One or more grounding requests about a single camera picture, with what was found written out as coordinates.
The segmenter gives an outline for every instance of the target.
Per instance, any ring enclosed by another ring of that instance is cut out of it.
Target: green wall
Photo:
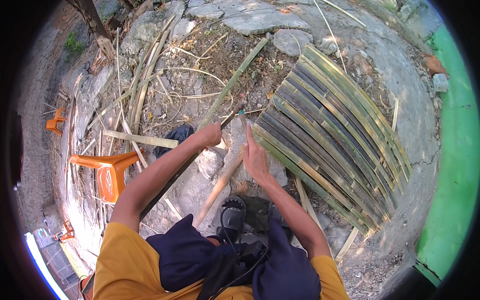
[[[441,280],[462,246],[475,208],[480,178],[480,122],[464,62],[444,25],[431,42],[450,79],[449,92],[440,95],[443,101],[440,172],[433,203],[417,242],[417,259]],[[420,271],[431,277],[426,274],[427,269]]]

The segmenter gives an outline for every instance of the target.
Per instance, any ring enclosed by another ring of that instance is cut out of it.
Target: foot
[[[293,241],[293,232],[290,229],[290,226],[286,223],[285,219],[282,217],[282,214],[278,210],[277,206],[270,201],[268,204],[268,223],[270,223],[270,220],[272,219],[278,219],[280,221],[280,225],[282,225],[283,232],[287,236],[288,243],[291,244]]]
[[[246,215],[247,206],[245,202],[239,197],[228,197],[217,209],[212,222],[216,228],[216,234],[225,241],[230,239],[232,243],[235,243],[243,234]]]

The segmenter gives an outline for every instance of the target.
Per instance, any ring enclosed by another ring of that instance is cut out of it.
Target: finger
[[[245,150],[243,151],[243,160],[248,159],[250,157],[250,147],[248,143],[245,143]]]
[[[255,139],[253,138],[252,127],[250,124],[247,124],[247,142],[249,145],[255,145]]]

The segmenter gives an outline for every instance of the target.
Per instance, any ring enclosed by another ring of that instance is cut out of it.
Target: black cable
[[[248,273],[250,273],[261,261],[262,259],[267,255],[268,253],[268,247],[267,249],[265,250],[265,253],[260,257],[260,259],[245,273],[243,273],[243,275],[235,278],[233,281],[231,281],[229,284],[227,284],[226,286],[224,286],[220,291],[218,291],[215,295],[213,295],[213,297],[210,299],[210,300],[215,300],[215,298],[217,298],[224,290],[226,290],[227,288],[229,288],[232,284],[234,284],[236,281],[242,279],[245,275],[247,275]]]
[[[77,299],[78,299],[78,296],[80,296],[80,280],[82,280],[82,277],[85,276],[85,275],[82,275],[80,277],[78,277],[78,283],[77,283]]]
[[[232,207],[232,206],[228,206],[228,207],[225,207],[225,208],[222,210],[222,213],[220,214],[220,225],[222,226],[223,233],[225,233],[225,235],[227,236],[227,241],[228,241],[228,243],[230,244],[230,246],[232,247],[233,253],[236,253],[237,255],[239,255],[239,254],[237,253],[237,250],[235,249],[235,247],[233,247],[233,243],[232,243],[230,237],[228,236],[227,231],[225,230],[225,227],[223,226],[223,213],[224,213],[227,209],[229,209],[229,208],[231,208],[231,207]]]

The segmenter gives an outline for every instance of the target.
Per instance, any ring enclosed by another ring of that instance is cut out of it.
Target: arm
[[[192,155],[205,147],[218,145],[221,137],[220,123],[210,124],[157,159],[123,190],[115,203],[110,222],[120,222],[138,232],[140,213],[153,197]]]
[[[248,145],[245,147],[243,155],[243,163],[247,172],[278,207],[290,229],[307,251],[308,258],[312,259],[319,255],[332,257],[323,231],[269,173],[265,149],[255,142],[250,125],[247,125],[247,140]]]

